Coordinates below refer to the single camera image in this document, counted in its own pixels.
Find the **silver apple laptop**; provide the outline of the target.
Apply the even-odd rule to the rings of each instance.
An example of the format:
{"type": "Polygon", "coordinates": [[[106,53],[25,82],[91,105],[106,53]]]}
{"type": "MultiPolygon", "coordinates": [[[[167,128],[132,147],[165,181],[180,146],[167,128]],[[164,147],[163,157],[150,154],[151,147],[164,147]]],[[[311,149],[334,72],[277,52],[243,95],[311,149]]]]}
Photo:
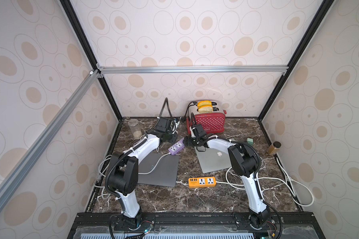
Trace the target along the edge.
{"type": "Polygon", "coordinates": [[[231,140],[212,138],[205,140],[204,146],[194,147],[203,151],[196,153],[203,173],[232,167],[238,175],[245,175],[244,158],[239,143],[231,140]]]}

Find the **green charger adapter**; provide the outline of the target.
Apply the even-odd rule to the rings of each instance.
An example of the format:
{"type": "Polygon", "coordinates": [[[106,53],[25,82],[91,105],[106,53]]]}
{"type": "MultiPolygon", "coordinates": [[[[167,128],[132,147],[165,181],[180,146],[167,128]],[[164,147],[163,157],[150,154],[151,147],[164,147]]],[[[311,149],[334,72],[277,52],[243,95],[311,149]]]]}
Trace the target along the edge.
{"type": "Polygon", "coordinates": [[[247,143],[250,144],[250,145],[254,145],[254,140],[252,138],[247,138],[246,139],[247,143]]]}

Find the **orange power strip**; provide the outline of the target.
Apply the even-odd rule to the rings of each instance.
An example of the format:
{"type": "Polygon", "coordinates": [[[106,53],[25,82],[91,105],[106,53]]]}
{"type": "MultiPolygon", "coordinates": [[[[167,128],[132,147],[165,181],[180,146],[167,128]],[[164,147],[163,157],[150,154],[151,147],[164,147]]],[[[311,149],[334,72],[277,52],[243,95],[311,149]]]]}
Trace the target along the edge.
{"type": "Polygon", "coordinates": [[[188,180],[188,186],[189,186],[189,188],[215,187],[216,180],[215,180],[215,177],[190,178],[188,180]]]}

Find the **purple power strip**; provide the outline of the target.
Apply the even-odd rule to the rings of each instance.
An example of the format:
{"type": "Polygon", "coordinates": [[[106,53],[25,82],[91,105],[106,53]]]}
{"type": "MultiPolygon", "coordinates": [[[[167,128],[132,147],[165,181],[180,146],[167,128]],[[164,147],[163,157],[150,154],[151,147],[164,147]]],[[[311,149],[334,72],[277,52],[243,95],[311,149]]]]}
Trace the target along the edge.
{"type": "Polygon", "coordinates": [[[178,154],[182,149],[185,148],[184,145],[184,137],[182,139],[180,139],[178,142],[176,142],[175,144],[173,144],[171,147],[169,147],[169,153],[171,155],[176,155],[178,154]]]}

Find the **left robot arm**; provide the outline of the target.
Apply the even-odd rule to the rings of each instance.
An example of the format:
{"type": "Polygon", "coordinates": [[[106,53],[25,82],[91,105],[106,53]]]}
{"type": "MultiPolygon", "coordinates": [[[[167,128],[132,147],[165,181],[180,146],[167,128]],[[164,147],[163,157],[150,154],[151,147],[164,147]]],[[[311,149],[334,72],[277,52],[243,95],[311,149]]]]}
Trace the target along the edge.
{"type": "Polygon", "coordinates": [[[119,197],[122,219],[133,230],[140,226],[142,220],[141,207],[135,194],[139,163],[162,143],[174,143],[178,137],[176,130],[179,123],[178,118],[160,117],[154,127],[145,131],[134,146],[111,155],[104,188],[108,193],[119,197]]]}

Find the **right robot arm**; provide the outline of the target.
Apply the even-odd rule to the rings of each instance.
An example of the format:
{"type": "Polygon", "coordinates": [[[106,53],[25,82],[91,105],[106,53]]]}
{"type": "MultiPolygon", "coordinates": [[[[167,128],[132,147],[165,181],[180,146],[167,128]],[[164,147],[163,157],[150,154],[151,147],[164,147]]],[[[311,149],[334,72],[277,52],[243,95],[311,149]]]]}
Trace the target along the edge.
{"type": "Polygon", "coordinates": [[[231,167],[239,175],[249,201],[251,227],[259,230],[271,216],[270,207],[265,203],[258,185],[257,173],[261,159],[257,151],[247,142],[207,134],[201,124],[189,127],[190,135],[184,141],[189,146],[212,148],[229,155],[231,167]]]}

